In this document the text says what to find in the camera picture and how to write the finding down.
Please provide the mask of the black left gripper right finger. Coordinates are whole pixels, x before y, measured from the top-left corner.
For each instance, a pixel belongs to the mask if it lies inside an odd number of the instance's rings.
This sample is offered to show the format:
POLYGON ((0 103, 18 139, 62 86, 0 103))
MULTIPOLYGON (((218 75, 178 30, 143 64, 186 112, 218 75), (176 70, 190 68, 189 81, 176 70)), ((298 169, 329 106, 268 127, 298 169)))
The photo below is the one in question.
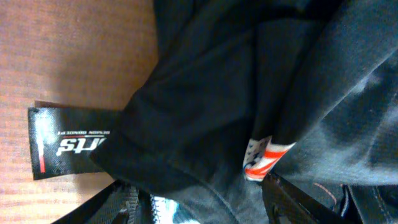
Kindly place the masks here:
POLYGON ((314 198, 274 173, 262 181, 262 198, 269 224, 350 224, 314 198))

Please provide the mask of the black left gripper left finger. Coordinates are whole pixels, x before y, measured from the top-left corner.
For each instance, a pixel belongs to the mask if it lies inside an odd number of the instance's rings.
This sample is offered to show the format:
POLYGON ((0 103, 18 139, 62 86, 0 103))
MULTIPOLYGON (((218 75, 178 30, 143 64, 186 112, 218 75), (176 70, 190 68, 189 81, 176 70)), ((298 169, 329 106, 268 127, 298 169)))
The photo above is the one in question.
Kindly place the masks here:
POLYGON ((150 196, 115 181, 53 224, 152 224, 150 196))

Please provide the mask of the black printed cycling jersey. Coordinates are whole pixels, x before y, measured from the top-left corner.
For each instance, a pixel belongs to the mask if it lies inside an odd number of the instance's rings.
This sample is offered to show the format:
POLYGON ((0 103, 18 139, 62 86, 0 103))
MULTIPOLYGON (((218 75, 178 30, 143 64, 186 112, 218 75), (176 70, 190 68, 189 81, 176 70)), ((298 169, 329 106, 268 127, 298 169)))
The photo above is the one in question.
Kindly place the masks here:
POLYGON ((122 111, 28 110, 35 180, 105 172, 152 223, 269 223, 277 174, 397 222, 397 2, 155 1, 159 62, 122 111))

